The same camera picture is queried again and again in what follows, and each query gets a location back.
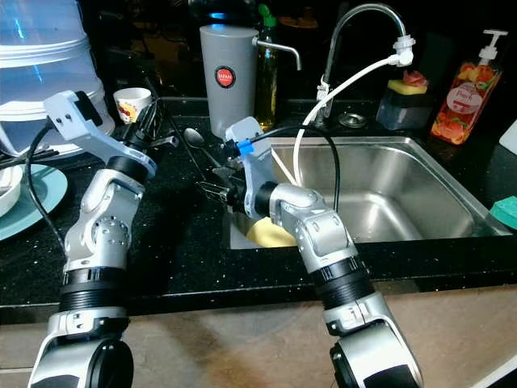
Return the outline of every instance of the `green sponge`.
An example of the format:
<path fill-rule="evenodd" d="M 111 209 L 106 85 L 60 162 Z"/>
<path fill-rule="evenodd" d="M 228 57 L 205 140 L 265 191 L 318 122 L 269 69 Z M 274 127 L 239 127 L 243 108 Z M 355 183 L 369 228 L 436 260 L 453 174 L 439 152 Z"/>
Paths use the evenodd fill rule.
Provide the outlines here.
<path fill-rule="evenodd" d="M 517 229 L 517 196 L 498 200 L 490 210 L 492 215 L 510 228 Z"/>

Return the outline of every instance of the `yellow sponge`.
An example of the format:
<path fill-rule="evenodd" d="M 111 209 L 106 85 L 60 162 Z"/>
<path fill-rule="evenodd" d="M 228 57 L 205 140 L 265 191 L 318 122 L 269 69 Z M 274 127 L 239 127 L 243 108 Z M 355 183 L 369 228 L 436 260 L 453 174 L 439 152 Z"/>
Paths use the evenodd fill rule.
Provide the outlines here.
<path fill-rule="evenodd" d="M 246 238 L 266 247 L 295 247 L 296 240 L 283 228 L 273 224 L 269 217 L 254 223 L 246 234 Z"/>
<path fill-rule="evenodd" d="M 400 95 L 423 95 L 427 91 L 427 86 L 406 85 L 401 79 L 390 79 L 388 88 Z"/>

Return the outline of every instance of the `kitchen sink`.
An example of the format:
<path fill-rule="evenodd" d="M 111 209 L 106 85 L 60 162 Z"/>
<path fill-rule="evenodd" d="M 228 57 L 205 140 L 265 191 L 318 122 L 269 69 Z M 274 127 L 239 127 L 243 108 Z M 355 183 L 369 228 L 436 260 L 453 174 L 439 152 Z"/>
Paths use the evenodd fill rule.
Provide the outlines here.
<path fill-rule="evenodd" d="M 286 166 L 293 138 L 272 138 Z M 357 243 L 510 234 L 489 211 L 409 137 L 336 137 L 341 167 L 339 216 Z M 302 182 L 334 200 L 334 162 L 325 139 L 305 138 Z M 285 181 L 280 169 L 276 174 Z M 243 214 L 225 218 L 232 249 L 256 248 L 246 239 L 254 224 Z"/>

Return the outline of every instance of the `soap dispenser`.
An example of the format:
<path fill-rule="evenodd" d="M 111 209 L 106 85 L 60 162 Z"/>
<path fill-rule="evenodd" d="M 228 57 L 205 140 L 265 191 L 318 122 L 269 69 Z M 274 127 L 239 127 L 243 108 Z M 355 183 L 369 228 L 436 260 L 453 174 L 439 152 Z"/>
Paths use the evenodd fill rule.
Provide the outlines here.
<path fill-rule="evenodd" d="M 472 61 L 461 65 L 431 128 L 433 136 L 455 145 L 467 140 L 501 78 L 501 70 L 494 63 L 498 54 L 495 44 L 500 36 L 508 35 L 508 32 L 483 32 L 492 35 L 492 42 L 479 52 L 477 65 Z"/>
<path fill-rule="evenodd" d="M 265 4 L 258 6 L 263 17 L 260 40 L 275 43 L 276 18 Z M 264 132 L 273 128 L 276 112 L 277 52 L 273 48 L 259 47 L 254 117 Z"/>

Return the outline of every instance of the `chrome faucet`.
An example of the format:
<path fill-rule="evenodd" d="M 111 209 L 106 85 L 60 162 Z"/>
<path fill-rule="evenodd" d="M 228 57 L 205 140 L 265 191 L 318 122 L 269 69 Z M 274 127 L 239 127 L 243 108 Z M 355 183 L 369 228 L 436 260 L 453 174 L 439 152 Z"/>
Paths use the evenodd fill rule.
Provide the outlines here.
<path fill-rule="evenodd" d="M 317 100 L 321 101 L 324 99 L 330 91 L 330 71 L 332 69 L 332 64 L 334 63 L 334 55 L 336 49 L 336 42 L 338 40 L 339 34 L 341 33 L 342 28 L 348 21 L 357 14 L 360 14 L 363 11 L 379 11 L 383 14 L 389 16 L 397 25 L 397 30 L 400 34 L 400 37 L 406 38 L 406 27 L 402 22 L 400 16 L 395 12 L 391 7 L 382 4 L 382 3 L 366 3 L 361 4 L 360 6 L 356 6 L 349 10 L 336 24 L 334 28 L 334 32 L 332 33 L 332 38 L 330 40 L 330 50 L 329 56 L 326 59 L 326 67 L 325 73 L 322 75 L 322 84 L 317 87 Z M 317 122 L 322 122 L 324 118 L 329 117 L 330 109 L 332 108 L 332 100 L 330 100 L 325 107 L 323 107 L 318 113 L 316 117 Z"/>

